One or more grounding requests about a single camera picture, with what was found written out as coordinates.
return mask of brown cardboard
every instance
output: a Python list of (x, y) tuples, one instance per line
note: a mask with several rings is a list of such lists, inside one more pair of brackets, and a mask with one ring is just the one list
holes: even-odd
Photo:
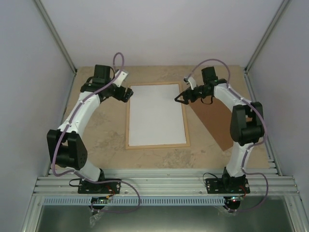
[[(210, 97), (203, 101), (209, 103)], [(190, 103), (190, 106), (223, 151), (233, 146), (230, 136), (232, 113), (220, 100), (213, 98), (211, 105), (197, 100)]]

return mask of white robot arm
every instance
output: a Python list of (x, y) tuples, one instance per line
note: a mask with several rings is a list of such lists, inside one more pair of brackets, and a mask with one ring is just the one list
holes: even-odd
[[(231, 193), (237, 191), (239, 186), (249, 186), (245, 178), (242, 168), (246, 168), (248, 158), (253, 148), (253, 144), (257, 143), (259, 138), (263, 137), (264, 129), (260, 119), (256, 116), (250, 107), (244, 103), (245, 100), (253, 106), (261, 115), (263, 108), (259, 102), (251, 102), (245, 98), (237, 98), (239, 95), (232, 87), (226, 85), (226, 80), (217, 78), (213, 67), (207, 67), (202, 70), (204, 85), (197, 86), (193, 77), (185, 78), (184, 81), (190, 87), (175, 98), (175, 101), (188, 104), (189, 101), (195, 102), (197, 99), (210, 96), (219, 99), (232, 112), (230, 134), (234, 141), (232, 155), (229, 163), (224, 169), (222, 176), (223, 186), (214, 184), (217, 191), (223, 189), (222, 192), (216, 193)], [(249, 193), (249, 187), (246, 187), (246, 192)]]
[(82, 86), (78, 101), (68, 118), (58, 127), (57, 130), (49, 130), (47, 134), (48, 149), (52, 161), (60, 134), (65, 130), (67, 125), (69, 125), (66, 135), (64, 136), (65, 141), (62, 141), (62, 144), (59, 147), (56, 164), (61, 167), (78, 170), (84, 177), (92, 181), (103, 181), (105, 177), (104, 172), (93, 165), (87, 157), (87, 150), (81, 140), (85, 127), (91, 115), (95, 109), (99, 107), (101, 102), (109, 97), (114, 97), (120, 101), (127, 102), (133, 95), (131, 89), (128, 88), (126, 90), (121, 86), (122, 82), (128, 76), (128, 73), (122, 71), (119, 74), (118, 71), (116, 75), (119, 74), (119, 77), (112, 85), (84, 101), (87, 96), (111, 81), (110, 70), (111, 67), (109, 66), (95, 66), (94, 76), (90, 77)]

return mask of beige tabletop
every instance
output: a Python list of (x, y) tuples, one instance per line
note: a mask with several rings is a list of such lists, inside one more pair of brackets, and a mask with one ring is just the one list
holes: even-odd
[[(135, 83), (182, 81), (194, 66), (129, 66), (123, 86)], [(243, 97), (250, 99), (242, 68), (229, 66), (231, 85)], [(201, 68), (194, 75), (202, 84)], [(215, 66), (219, 78), (227, 78), (223, 66)], [(80, 87), (93, 76), (94, 67), (79, 68), (73, 84), (66, 116), (79, 96)], [(187, 148), (125, 149), (126, 104), (109, 98), (91, 116), (83, 134), (89, 159), (100, 168), (223, 168), (231, 156), (231, 148), (222, 151), (189, 105), (185, 106), (191, 146)], [(264, 145), (253, 149), (248, 161), (250, 168), (268, 168)]]

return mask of grey wall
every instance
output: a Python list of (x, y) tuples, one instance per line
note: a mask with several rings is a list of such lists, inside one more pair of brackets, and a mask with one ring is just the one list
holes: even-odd
[(0, 231), (20, 231), (73, 75), (31, 0), (0, 3)]
[(74, 64), (244, 66), (282, 0), (42, 0)]
[(309, 215), (309, 1), (294, 0), (250, 78), (265, 108), (282, 170), (294, 175)]

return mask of wooden frame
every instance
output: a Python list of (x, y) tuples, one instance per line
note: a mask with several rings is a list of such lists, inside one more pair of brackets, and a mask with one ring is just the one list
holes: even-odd
[[(128, 87), (131, 86), (151, 86), (151, 85), (174, 85), (178, 84), (179, 86), (179, 93), (183, 91), (182, 83), (180, 81), (169, 81), (169, 82), (151, 82), (151, 83), (137, 83), (137, 84), (130, 84)], [(189, 139), (189, 129), (188, 129), (188, 121), (187, 115), (185, 111), (185, 107), (182, 104), (182, 112), (183, 112), (183, 126), (184, 126), (184, 133), (185, 133), (185, 144), (162, 144), (162, 145), (141, 145), (141, 146), (129, 146), (129, 126), (130, 126), (130, 100), (126, 104), (126, 149), (155, 149), (155, 148), (173, 148), (173, 147), (189, 147), (190, 146), (190, 139)]]

